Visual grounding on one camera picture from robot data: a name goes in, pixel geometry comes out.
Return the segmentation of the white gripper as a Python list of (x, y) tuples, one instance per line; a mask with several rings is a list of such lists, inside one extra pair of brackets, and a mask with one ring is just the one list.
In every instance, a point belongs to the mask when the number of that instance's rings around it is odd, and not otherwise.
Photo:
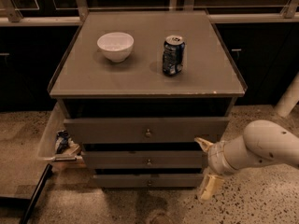
[(236, 169), (228, 159), (231, 150), (229, 142), (212, 143), (201, 137), (195, 137), (194, 141), (208, 155), (209, 168), (203, 172), (204, 177), (198, 190), (200, 200), (205, 202), (210, 200), (223, 185), (224, 178), (221, 175), (233, 175)]

